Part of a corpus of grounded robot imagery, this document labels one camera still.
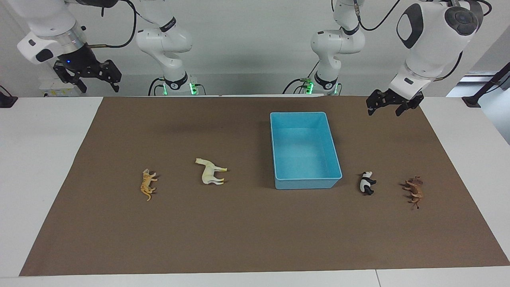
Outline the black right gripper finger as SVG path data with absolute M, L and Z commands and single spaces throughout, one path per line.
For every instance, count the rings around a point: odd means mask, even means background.
M 71 74 L 64 67 L 63 63 L 54 63 L 53 70 L 63 83 L 71 83 L 71 84 L 75 85 L 76 87 L 78 87 L 80 92 L 82 92 L 82 93 L 87 92 L 87 87 L 84 84 L 84 82 L 81 80 L 80 75 L 75 74 L 75 75 L 71 76 Z
M 121 79 L 122 73 L 113 60 L 108 59 L 105 62 L 100 63 L 100 80 L 109 83 L 116 93 L 120 90 L 118 83 L 120 83 Z

